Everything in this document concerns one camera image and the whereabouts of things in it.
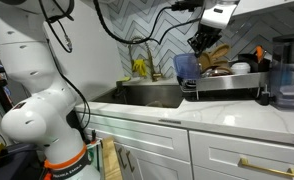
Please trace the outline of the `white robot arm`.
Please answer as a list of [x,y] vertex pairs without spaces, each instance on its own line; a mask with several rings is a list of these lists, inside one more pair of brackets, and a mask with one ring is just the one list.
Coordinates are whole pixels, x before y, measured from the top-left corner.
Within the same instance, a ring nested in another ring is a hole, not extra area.
[[76,93],[55,66],[43,24],[69,17],[75,0],[0,0],[0,60],[6,74],[30,96],[2,118],[12,140],[33,143],[44,153],[52,180],[100,180],[80,132],[67,115]]

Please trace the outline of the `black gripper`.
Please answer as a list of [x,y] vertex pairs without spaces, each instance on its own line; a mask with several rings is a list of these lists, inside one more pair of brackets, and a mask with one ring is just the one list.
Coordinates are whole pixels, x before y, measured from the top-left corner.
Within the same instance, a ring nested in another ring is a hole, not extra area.
[[220,32],[218,28],[199,24],[197,32],[187,42],[196,54],[201,54],[221,38]]

